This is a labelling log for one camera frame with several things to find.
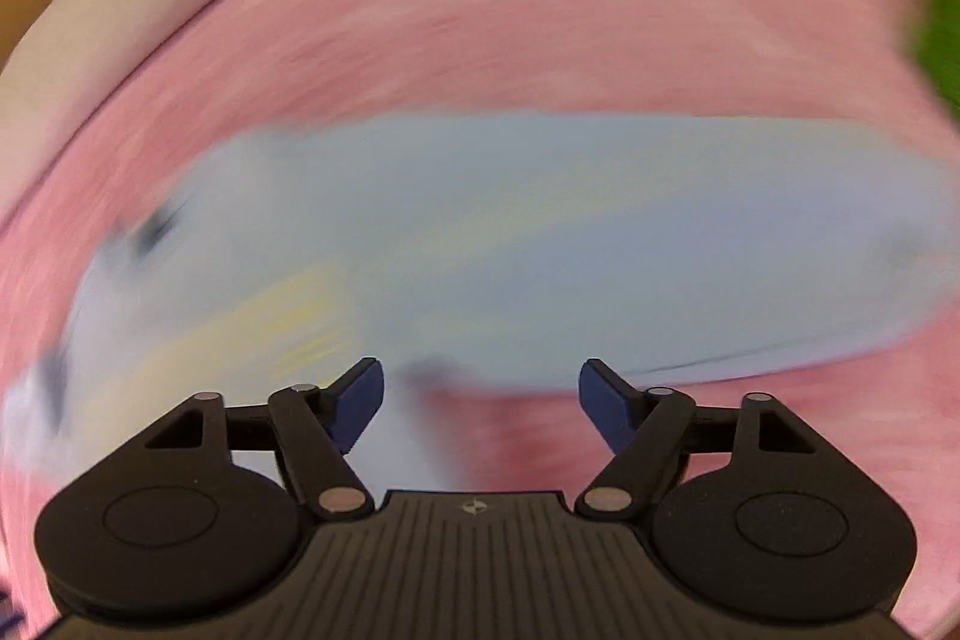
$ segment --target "green object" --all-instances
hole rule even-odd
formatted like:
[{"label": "green object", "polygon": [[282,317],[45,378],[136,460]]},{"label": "green object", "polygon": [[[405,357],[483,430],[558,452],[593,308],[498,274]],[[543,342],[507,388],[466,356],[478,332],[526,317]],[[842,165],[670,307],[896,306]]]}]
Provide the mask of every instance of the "green object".
[{"label": "green object", "polygon": [[925,0],[915,54],[960,127],[960,0]]}]

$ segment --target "black gripper base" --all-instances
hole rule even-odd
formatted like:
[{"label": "black gripper base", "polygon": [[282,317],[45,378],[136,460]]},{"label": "black gripper base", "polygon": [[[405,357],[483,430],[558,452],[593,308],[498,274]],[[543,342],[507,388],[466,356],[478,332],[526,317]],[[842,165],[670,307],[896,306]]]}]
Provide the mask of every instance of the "black gripper base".
[{"label": "black gripper base", "polygon": [[827,627],[748,623],[701,605],[625,525],[536,494],[397,492],[321,525],[272,591],[219,617],[130,629],[68,617],[46,640],[906,640],[872,613]]}]

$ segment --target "blue towel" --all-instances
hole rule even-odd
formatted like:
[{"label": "blue towel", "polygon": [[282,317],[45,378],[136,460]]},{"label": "blue towel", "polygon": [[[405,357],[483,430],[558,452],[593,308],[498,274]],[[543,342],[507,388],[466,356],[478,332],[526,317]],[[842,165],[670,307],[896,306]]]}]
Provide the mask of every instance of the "blue towel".
[{"label": "blue towel", "polygon": [[195,391],[259,403],[372,355],[387,398],[359,474],[373,490],[454,487],[405,368],[573,393],[594,356],[654,386],[877,349],[954,297],[956,193],[936,162],[822,121],[258,130],[104,242],[61,344],[7,394],[0,447],[63,482]]}]

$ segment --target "light blue cloth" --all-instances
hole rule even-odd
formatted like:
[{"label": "light blue cloth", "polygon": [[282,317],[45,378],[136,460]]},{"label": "light blue cloth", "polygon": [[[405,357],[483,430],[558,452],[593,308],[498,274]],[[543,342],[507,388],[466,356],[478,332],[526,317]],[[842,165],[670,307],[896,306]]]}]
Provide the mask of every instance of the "light blue cloth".
[{"label": "light blue cloth", "polygon": [[879,348],[956,293],[956,193],[935,162],[822,121],[259,130],[104,243],[59,349],[8,393],[0,446],[69,480],[194,391],[258,403],[370,355],[387,398],[358,473],[376,491],[454,487],[406,367],[573,393],[589,357],[653,386]]}]

